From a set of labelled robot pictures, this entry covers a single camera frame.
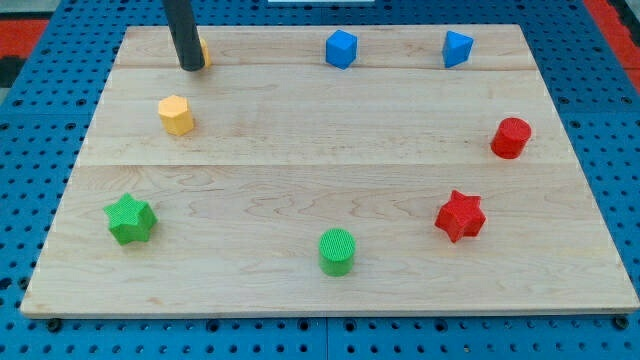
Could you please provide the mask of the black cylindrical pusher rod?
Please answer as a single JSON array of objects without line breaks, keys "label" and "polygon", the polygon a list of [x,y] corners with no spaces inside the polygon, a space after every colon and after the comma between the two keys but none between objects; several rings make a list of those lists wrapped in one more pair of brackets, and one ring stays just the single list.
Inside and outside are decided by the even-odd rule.
[{"label": "black cylindrical pusher rod", "polygon": [[201,70],[205,60],[191,1],[162,0],[162,4],[180,67]]}]

